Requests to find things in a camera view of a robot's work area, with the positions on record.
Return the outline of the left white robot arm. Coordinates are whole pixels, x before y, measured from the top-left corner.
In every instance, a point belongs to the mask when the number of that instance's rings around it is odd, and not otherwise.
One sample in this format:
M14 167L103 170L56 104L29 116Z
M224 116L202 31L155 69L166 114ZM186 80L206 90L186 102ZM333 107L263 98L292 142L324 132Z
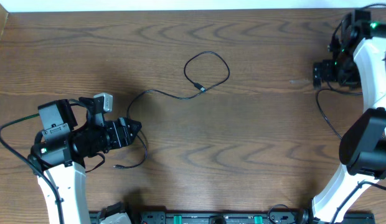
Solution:
M84 159L131 145L142 128L127 117L105 120L112 109L113 97L107 93L38 107L44 128L35 137L28 160L39 171L50 223L131 223L122 203L102 212L89 212L87 205Z

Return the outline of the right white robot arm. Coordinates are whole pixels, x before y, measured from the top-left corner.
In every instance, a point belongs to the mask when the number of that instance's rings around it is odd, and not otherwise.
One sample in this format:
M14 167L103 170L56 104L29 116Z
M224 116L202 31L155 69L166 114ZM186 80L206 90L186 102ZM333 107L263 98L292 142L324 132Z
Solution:
M337 171L311 199L297 223L366 223L372 215L348 214L348 209L371 186L386 190L386 23L374 21L367 6L344 16L332 34L332 59L313 65L313 86L319 93L336 92L332 82L360 88L361 117L339 136Z

